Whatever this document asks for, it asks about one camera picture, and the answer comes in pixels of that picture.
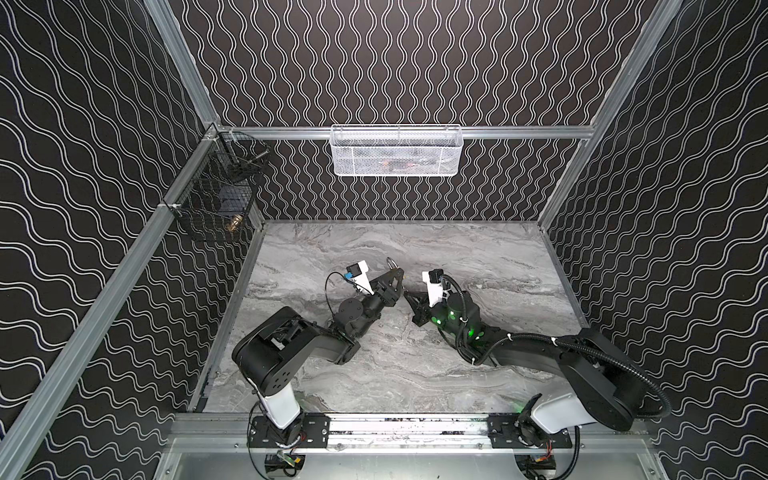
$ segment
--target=white wire basket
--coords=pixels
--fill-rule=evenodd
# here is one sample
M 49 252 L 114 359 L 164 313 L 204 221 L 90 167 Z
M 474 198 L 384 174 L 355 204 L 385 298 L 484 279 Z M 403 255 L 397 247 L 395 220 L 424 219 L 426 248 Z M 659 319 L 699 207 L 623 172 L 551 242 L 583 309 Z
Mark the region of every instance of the white wire basket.
M 452 177 L 464 139 L 459 125 L 333 125 L 333 171 L 341 177 Z

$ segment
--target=wavy patterned wallpaper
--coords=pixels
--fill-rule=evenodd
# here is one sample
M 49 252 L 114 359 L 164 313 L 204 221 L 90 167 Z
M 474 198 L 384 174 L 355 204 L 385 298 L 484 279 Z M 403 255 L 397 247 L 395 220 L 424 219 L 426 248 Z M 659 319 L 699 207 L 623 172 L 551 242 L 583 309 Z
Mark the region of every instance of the wavy patterned wallpaper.
M 139 0 L 0 0 L 0 438 L 203 128 Z
M 589 124 L 654 0 L 171 0 L 233 126 Z
M 247 249 L 171 227 L 23 478 L 152 478 Z
M 768 2 L 689 0 L 550 230 L 673 480 L 768 478 L 767 124 Z
M 536 221 L 577 143 L 466 141 L 454 177 L 338 177 L 327 141 L 280 141 L 257 203 L 272 220 Z

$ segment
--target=black wire basket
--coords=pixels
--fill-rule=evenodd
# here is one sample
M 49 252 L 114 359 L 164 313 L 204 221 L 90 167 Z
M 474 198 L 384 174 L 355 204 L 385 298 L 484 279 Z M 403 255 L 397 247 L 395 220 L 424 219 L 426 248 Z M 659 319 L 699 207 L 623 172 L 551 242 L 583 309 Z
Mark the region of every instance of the black wire basket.
M 255 230 L 249 218 L 257 192 L 256 181 L 271 150 L 253 149 L 235 155 L 211 151 L 187 185 L 184 199 L 172 208 L 174 216 L 193 240 L 211 243 L 247 242 Z

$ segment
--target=marble tabletop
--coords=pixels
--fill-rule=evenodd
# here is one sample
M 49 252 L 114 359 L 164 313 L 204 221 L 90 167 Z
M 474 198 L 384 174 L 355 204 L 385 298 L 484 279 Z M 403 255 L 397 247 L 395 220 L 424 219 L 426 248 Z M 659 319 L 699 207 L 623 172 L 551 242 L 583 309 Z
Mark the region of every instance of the marble tabletop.
M 256 397 L 230 358 L 248 332 L 284 305 L 321 325 L 333 270 L 365 260 L 369 278 L 392 257 L 405 287 L 443 268 L 468 290 L 482 319 L 513 331 L 559 336 L 579 330 L 538 228 L 523 223 L 271 223 L 206 412 L 246 412 Z M 334 309 L 354 294 L 332 277 Z M 432 324 L 418 328 L 405 299 L 386 308 L 345 365 L 309 359 L 293 380 L 302 407 L 326 412 L 513 412 L 553 376 L 519 367 L 471 366 Z

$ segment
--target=gold object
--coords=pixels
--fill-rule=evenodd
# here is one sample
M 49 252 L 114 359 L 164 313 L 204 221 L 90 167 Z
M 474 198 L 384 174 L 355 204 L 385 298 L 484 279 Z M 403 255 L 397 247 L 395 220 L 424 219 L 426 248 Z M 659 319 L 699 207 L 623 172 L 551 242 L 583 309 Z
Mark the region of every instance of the gold object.
M 234 217 L 232 217 L 232 220 L 227 224 L 227 230 L 230 232 L 234 232 L 237 230 L 237 228 L 240 226 L 240 224 L 245 220 L 242 215 L 237 214 Z

